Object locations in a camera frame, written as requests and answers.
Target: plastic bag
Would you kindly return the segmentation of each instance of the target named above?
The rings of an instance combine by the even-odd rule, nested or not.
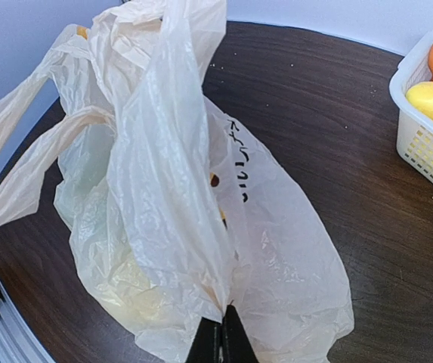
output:
[[[220,321],[233,303],[261,363],[324,362],[353,327],[348,279],[300,187],[203,97],[225,7],[133,0],[95,18],[88,41],[67,28],[34,77],[54,78],[77,127],[55,132],[65,120],[22,156],[0,187],[0,225],[35,212],[43,172],[73,141],[55,205],[77,272],[141,348],[183,362],[201,316]],[[17,100],[40,86],[23,84]],[[19,118],[3,114],[24,111],[10,95],[0,132]]]

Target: white wall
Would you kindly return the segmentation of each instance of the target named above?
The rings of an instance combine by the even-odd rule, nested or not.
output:
[[[119,3],[119,0],[0,0],[0,98],[35,69],[66,25],[90,26],[93,16]],[[2,151],[0,171],[56,97],[52,84],[42,89]]]
[[[433,0],[228,0],[228,17],[312,29],[406,54],[433,29]]]

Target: white plastic basket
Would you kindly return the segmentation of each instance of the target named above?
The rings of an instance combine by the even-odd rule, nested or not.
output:
[[[399,63],[391,79],[391,97],[400,109],[397,152],[433,183],[433,120],[419,112],[405,97],[416,83],[429,81],[428,53],[433,44],[433,30],[415,45]]]

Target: table surface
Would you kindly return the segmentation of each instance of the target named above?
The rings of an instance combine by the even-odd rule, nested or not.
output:
[[[229,23],[204,90],[301,185],[351,281],[355,330],[333,363],[433,362],[433,185],[396,153],[400,56],[301,29]],[[55,104],[20,146],[63,117]],[[84,290],[46,173],[39,211],[0,228],[0,278],[57,362],[146,362]]]

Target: wood grain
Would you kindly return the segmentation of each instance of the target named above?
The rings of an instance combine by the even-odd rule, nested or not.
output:
[[[204,91],[302,186],[347,269],[355,331],[334,363],[433,362],[433,185],[396,153],[400,57],[301,29],[229,23]],[[63,117],[55,104],[7,166]],[[46,173],[37,214],[0,228],[0,278],[57,362],[146,362],[85,292]]]

